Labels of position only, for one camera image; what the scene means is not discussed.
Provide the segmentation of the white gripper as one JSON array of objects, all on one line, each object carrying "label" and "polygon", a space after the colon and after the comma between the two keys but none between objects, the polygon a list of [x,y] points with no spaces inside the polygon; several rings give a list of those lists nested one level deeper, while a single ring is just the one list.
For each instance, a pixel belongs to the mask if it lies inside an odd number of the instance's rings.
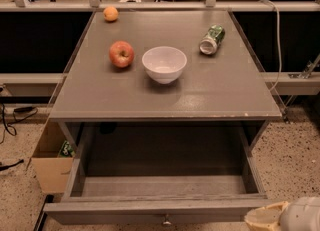
[{"label": "white gripper", "polygon": [[250,231],[320,231],[320,197],[273,203],[244,217]]}]

